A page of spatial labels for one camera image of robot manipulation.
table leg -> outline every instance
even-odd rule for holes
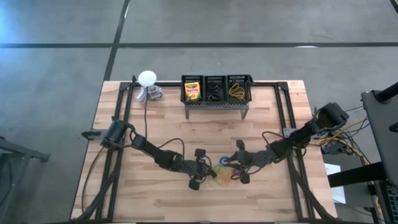
[[[248,113],[249,109],[241,110],[241,117],[244,119],[246,117],[246,114]]]
[[[189,109],[185,109],[185,119],[189,119]]]

white paper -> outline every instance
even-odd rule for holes
[[[341,172],[339,165],[325,164],[325,169],[326,169],[326,174],[328,174],[328,175]],[[346,197],[344,196],[344,187],[343,186],[333,187],[331,189],[331,194],[332,194],[334,200],[341,202],[341,203],[346,203]]]

white lamp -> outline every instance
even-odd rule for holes
[[[138,102],[145,102],[146,97],[149,97],[149,100],[159,100],[163,97],[162,89],[155,86],[155,82],[156,74],[153,71],[143,71],[139,74],[138,83],[141,85],[141,92],[137,96]]]

wooden table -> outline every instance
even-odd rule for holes
[[[311,117],[311,109],[303,81],[287,81],[298,128]],[[120,82],[104,82],[94,128],[108,129],[116,106]],[[252,87],[252,102],[246,119],[239,111],[192,111],[185,119],[184,106],[180,102],[180,88],[163,87],[163,100],[149,101],[147,105],[148,140],[161,145],[172,138],[185,141],[185,158],[195,159],[196,148],[203,148],[214,164],[222,156],[231,156],[235,140],[242,139],[246,150],[264,150],[263,131],[281,133],[274,89]],[[144,135],[144,105],[135,97],[134,89],[129,122]],[[267,136],[270,141],[278,139]],[[73,206],[72,218],[81,214],[81,190],[88,169],[101,149],[100,141],[91,141],[83,165],[80,184]],[[181,152],[180,142],[165,147]],[[308,147],[304,157],[308,181],[312,192],[329,213],[336,216],[328,179],[319,148]],[[98,193],[106,152],[98,159],[86,188],[85,207]],[[135,149],[125,149],[119,179],[118,196],[114,212],[116,222],[272,222],[296,221],[294,200],[286,160],[266,166],[251,176],[251,183],[243,185],[231,181],[228,186],[218,185],[211,177],[201,184],[199,191],[188,188],[186,174],[169,172],[159,168],[151,157]],[[302,207],[306,213],[303,194]],[[108,203],[105,203],[104,215]]]

concrete floor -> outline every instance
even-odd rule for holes
[[[0,1],[0,44],[112,43],[123,2]],[[398,15],[388,0],[132,0],[121,42],[398,42]],[[91,128],[110,51],[0,48],[0,136],[51,153],[30,165],[10,223],[68,219],[87,145],[80,133]],[[187,72],[300,79],[312,107],[349,109],[362,91],[397,81],[396,58],[397,47],[119,49],[110,79],[143,70],[159,80]],[[379,160],[370,129],[356,140]]]

